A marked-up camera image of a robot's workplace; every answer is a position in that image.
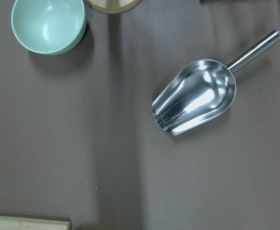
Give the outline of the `wooden cup stand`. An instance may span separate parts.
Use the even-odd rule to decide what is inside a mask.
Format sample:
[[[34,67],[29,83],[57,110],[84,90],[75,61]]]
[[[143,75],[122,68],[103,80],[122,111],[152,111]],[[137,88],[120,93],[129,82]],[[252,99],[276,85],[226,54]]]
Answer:
[[[142,0],[84,0],[84,2],[99,12],[116,14],[133,9]]]

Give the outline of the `steel scoop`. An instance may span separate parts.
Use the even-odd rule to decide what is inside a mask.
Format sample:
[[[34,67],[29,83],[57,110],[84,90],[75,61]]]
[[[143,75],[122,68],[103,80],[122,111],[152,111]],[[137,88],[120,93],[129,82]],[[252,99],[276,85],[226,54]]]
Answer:
[[[160,128],[177,136],[226,112],[236,95],[234,74],[280,41],[273,30],[230,64],[200,59],[188,64],[152,103]]]

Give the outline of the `bamboo cutting board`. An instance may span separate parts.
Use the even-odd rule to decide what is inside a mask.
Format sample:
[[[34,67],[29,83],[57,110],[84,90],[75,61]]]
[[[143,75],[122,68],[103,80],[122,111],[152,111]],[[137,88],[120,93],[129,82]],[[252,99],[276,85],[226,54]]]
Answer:
[[[0,230],[70,230],[68,221],[0,216]]]

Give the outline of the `mint green bowl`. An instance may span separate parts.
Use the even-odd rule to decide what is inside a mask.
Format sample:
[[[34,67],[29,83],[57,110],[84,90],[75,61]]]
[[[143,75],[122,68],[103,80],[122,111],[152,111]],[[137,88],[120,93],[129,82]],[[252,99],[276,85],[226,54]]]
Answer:
[[[12,31],[27,50],[59,55],[73,49],[86,29],[82,0],[17,0],[11,13]]]

